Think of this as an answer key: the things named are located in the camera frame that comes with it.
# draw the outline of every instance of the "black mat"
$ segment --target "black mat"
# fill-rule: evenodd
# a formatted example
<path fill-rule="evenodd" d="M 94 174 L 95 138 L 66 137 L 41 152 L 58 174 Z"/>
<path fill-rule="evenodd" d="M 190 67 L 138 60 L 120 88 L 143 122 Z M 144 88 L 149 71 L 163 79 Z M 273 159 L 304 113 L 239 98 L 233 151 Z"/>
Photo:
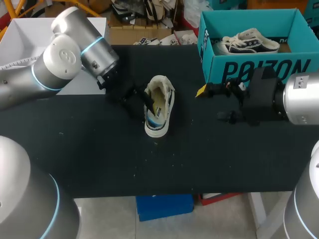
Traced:
<path fill-rule="evenodd" d="M 228 125 L 218 111 L 235 99 L 195 99 L 204 84 L 195 46 L 118 46 L 127 76 L 166 75 L 176 88 L 168 134 L 146 135 L 101 95 L 57 96 L 0 113 L 0 133 L 73 197 L 292 190 L 319 127 Z"/>

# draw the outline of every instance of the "shoe box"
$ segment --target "shoe box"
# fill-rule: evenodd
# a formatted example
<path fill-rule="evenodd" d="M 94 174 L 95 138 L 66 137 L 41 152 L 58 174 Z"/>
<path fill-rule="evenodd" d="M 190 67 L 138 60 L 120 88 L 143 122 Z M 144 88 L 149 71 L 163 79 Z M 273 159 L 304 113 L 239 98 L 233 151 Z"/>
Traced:
<path fill-rule="evenodd" d="M 120 22 L 111 13 L 109 25 L 109 43 L 111 45 L 133 45 L 141 38 L 163 39 L 171 35 L 171 29 L 167 29 L 163 24 L 147 25 L 145 19 L 137 18 L 135 24 Z"/>
<path fill-rule="evenodd" d="M 249 28 L 257 28 L 264 37 L 280 43 L 279 52 L 214 54 L 213 44 L 224 36 L 232 37 Z M 247 82 L 254 69 L 262 66 L 274 67 L 283 82 L 293 73 L 315 72 L 319 68 L 319 41 L 298 9 L 203 12 L 197 47 L 207 83 L 218 84 L 235 77 Z"/>
<path fill-rule="evenodd" d="M 310 27 L 319 25 L 319 0 L 309 0 L 304 17 Z"/>

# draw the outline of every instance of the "cardboard box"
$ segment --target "cardboard box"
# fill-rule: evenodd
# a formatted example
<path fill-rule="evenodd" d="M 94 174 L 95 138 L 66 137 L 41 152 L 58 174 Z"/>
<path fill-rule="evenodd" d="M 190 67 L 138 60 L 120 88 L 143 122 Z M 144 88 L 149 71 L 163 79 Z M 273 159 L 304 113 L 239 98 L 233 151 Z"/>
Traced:
<path fill-rule="evenodd" d="M 88 18 L 102 36 L 105 35 L 106 18 Z M 39 56 L 53 37 L 51 24 L 54 18 L 12 19 L 0 42 L 0 66 L 28 57 Z M 99 90 L 96 79 L 81 71 L 58 95 L 104 94 Z"/>
<path fill-rule="evenodd" d="M 291 52 L 227 56 L 214 54 L 212 45 L 222 37 L 231 37 L 252 27 L 267 38 L 287 43 Z M 319 41 L 298 9 L 203 12 L 197 46 L 205 80 L 212 83 L 223 83 L 233 77 L 248 81 L 254 68 L 261 66 L 274 67 L 278 77 L 285 82 L 291 74 L 315 72 L 319 65 Z"/>
<path fill-rule="evenodd" d="M 171 29 L 167 29 L 162 24 L 159 24 L 159 26 L 156 24 L 146 25 L 146 21 L 142 21 L 141 25 L 123 24 L 113 14 L 110 17 L 109 27 L 111 45 L 133 45 L 142 37 L 161 40 L 171 35 Z"/>

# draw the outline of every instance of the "white sneaker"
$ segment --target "white sneaker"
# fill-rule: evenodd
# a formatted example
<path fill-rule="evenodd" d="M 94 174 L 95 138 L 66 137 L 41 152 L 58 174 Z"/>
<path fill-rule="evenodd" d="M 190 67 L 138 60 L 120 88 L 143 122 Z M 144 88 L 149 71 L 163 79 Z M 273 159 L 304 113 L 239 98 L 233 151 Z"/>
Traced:
<path fill-rule="evenodd" d="M 175 89 L 166 76 L 154 76 L 145 92 L 154 100 L 153 113 L 144 106 L 145 132 L 159 138 L 168 131 L 170 112 L 174 105 Z"/>
<path fill-rule="evenodd" d="M 215 55 L 238 55 L 251 53 L 277 53 L 279 43 L 265 38 L 257 29 L 251 28 L 236 36 L 224 36 L 214 45 Z"/>

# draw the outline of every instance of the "robotic arm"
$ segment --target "robotic arm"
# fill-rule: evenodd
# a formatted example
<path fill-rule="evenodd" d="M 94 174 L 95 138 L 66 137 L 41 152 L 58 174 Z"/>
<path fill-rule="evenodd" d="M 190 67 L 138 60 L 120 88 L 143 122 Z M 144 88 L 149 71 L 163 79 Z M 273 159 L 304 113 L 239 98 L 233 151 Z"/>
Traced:
<path fill-rule="evenodd" d="M 319 73 L 292 74 L 284 85 L 272 67 L 256 68 L 249 85 L 237 78 L 224 84 L 208 83 L 203 95 L 233 94 L 238 111 L 219 112 L 218 120 L 251 126 L 263 121 L 290 121 L 296 125 L 319 124 Z"/>
<path fill-rule="evenodd" d="M 57 35 L 31 66 L 0 70 L 0 110 L 55 96 L 83 66 L 100 89 L 109 86 L 119 57 L 92 23 L 76 7 L 62 12 L 52 23 Z"/>
<path fill-rule="evenodd" d="M 56 95 L 81 70 L 80 48 L 69 36 L 55 38 L 31 66 L 0 71 L 0 110 Z"/>

